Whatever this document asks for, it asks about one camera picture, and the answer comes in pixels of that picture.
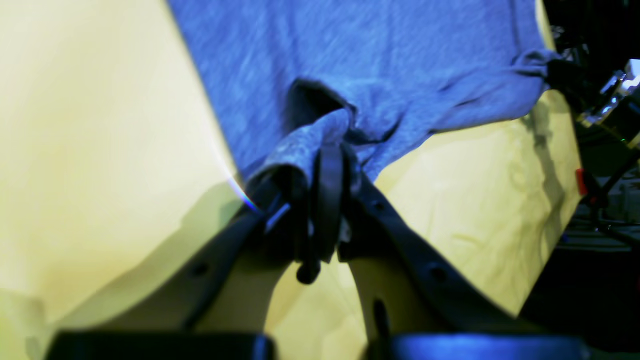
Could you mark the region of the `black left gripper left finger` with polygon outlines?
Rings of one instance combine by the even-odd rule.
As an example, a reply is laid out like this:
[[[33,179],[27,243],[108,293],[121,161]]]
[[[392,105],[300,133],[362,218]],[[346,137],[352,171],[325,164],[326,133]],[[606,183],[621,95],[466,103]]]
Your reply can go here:
[[[207,242],[187,231],[213,218],[199,201],[140,265],[61,322],[62,333],[260,333],[274,288],[297,259],[301,177],[266,175]]]

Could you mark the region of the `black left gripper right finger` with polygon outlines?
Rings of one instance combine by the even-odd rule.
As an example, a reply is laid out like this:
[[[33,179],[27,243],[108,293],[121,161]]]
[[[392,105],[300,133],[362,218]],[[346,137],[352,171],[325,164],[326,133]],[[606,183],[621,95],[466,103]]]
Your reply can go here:
[[[416,234],[349,146],[316,152],[309,198],[300,280],[314,280],[337,254],[354,278],[367,335],[542,332],[500,309]]]

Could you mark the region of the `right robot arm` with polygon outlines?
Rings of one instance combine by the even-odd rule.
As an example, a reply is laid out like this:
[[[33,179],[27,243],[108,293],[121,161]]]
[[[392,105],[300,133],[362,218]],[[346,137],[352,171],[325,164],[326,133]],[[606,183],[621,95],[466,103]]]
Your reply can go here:
[[[640,60],[629,59],[624,69],[599,85],[587,78],[582,66],[554,59],[547,63],[546,82],[562,93],[583,126],[598,126],[628,148],[639,148]]]

